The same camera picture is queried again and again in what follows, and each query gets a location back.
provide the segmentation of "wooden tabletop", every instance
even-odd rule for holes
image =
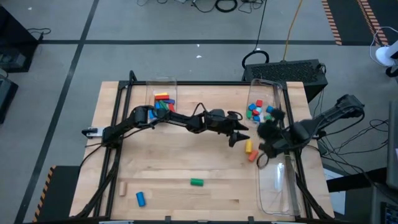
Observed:
[[[117,86],[117,82],[102,83],[92,126],[110,125]],[[292,82],[287,86],[294,120],[311,118],[303,84]],[[177,112],[191,115],[197,103],[202,102],[207,110],[221,108],[245,114],[248,94],[249,86],[178,86]],[[134,86],[129,110],[145,103],[146,86]],[[244,133],[250,135],[253,147],[257,148],[261,141],[256,129]],[[100,139],[88,140],[88,144],[96,142]],[[316,141],[310,144],[317,146]],[[85,156],[94,148],[87,148]],[[76,215],[98,188],[104,152],[102,148],[94,153],[82,167],[70,215]],[[290,216],[274,215],[291,210],[287,191],[277,191],[274,184],[275,168],[284,161],[283,156],[271,159],[266,168],[258,170],[244,153],[244,141],[230,148],[228,138],[222,134],[192,134],[185,128],[159,124],[154,130],[124,140],[111,218],[164,220],[170,215],[172,220],[243,221],[248,216],[255,220],[293,220]],[[302,162],[309,191],[334,217],[319,152],[306,147]],[[204,186],[190,185],[191,178],[204,179]],[[118,193],[120,182],[127,183],[126,195],[122,197]],[[146,198],[145,207],[137,203],[136,193],[141,191]],[[298,189],[297,195],[304,217]],[[100,215],[104,214],[107,198],[106,191]]]

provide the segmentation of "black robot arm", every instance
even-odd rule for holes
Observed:
[[[148,122],[148,112],[152,110],[156,119]],[[116,147],[121,136],[133,128],[147,129],[152,128],[158,123],[170,123],[186,128],[188,131],[199,134],[206,130],[214,131],[218,134],[229,136],[229,146],[233,147],[237,141],[249,139],[250,137],[238,131],[246,131],[249,128],[242,125],[239,121],[242,115],[221,109],[204,112],[192,116],[185,116],[170,110],[155,109],[153,106],[138,106],[131,111],[130,116],[114,127],[107,127],[103,131],[102,144],[108,147]]]
[[[257,129],[258,135],[266,140],[260,144],[269,158],[275,158],[286,150],[300,150],[306,146],[312,137],[335,121],[344,118],[364,117],[364,105],[353,95],[344,95],[337,100],[336,105],[313,119],[304,119],[280,129],[278,121],[266,121]]]

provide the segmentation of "black metal frame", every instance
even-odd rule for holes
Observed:
[[[221,86],[226,86],[226,85],[231,85],[231,86],[248,86],[250,85],[251,82],[242,82],[242,81],[178,81],[177,85],[221,85]],[[137,81],[136,76],[134,75],[134,73],[132,71],[130,71],[130,80],[129,81],[119,81],[119,85],[118,85],[118,91],[116,93],[116,99],[115,99],[115,105],[114,105],[114,109],[113,109],[113,115],[112,115],[112,120],[111,120],[111,126],[115,126],[116,125],[116,121],[118,119],[118,112],[119,112],[119,108],[120,108],[120,99],[123,93],[123,90],[125,88],[127,88],[127,93],[126,93],[126,98],[125,98],[125,102],[124,102],[124,108],[123,108],[123,114],[122,114],[122,119],[126,119],[127,118],[127,113],[129,110],[129,103],[130,103],[130,97],[131,97],[131,90],[132,90],[132,86],[133,85],[146,85],[145,81]],[[287,90],[283,91],[284,94],[284,100],[285,100],[285,105],[286,105],[286,109],[287,109],[287,117],[289,120],[289,123],[292,124],[294,122],[293,120],[293,115],[292,115],[292,109],[291,109],[291,105],[290,105],[290,100],[289,100],[289,95],[287,93]],[[122,150],[122,146],[123,146],[123,142],[120,143],[119,147],[116,148],[116,155],[115,158],[120,157],[121,155],[121,150]],[[103,166],[102,166],[102,171],[101,171],[101,177],[99,180],[99,185],[103,184],[106,178],[106,174],[108,172],[108,166],[109,166],[109,160],[110,160],[110,155],[111,155],[111,151],[113,149],[107,147],[106,148],[106,152],[105,152],[105,156],[104,156],[104,162],[103,162]],[[299,177],[303,180],[304,184],[305,184],[305,176],[304,176],[304,169],[302,166],[302,160],[300,158],[299,152],[295,153],[296,156],[296,163],[297,163],[297,170],[298,170],[298,175]],[[115,192],[115,186],[116,186],[116,180],[118,178],[118,171],[116,171],[112,181],[111,181],[111,185],[109,188],[109,197],[108,197],[108,201],[106,204],[106,212],[105,212],[105,216],[106,217],[110,217],[111,216],[111,211],[112,211],[112,206],[113,206],[113,198],[114,198],[114,192]],[[307,215],[307,218],[313,218],[312,217],[312,210],[309,206],[308,201],[306,200],[306,198],[303,198],[304,201],[304,205],[305,205],[305,212]],[[95,209],[94,209],[94,213],[93,216],[94,217],[98,217],[100,214],[100,208],[101,208],[101,202],[102,202],[102,196],[99,198]],[[249,223],[256,223],[256,224],[268,224],[270,222],[255,222],[253,217],[248,217]],[[168,218],[166,217],[165,220],[137,220],[134,221],[134,223],[171,223],[171,217]],[[172,221],[172,223],[196,223],[196,221]],[[207,222],[207,223],[248,223],[248,222],[239,222],[239,221],[235,221],[235,222]]]

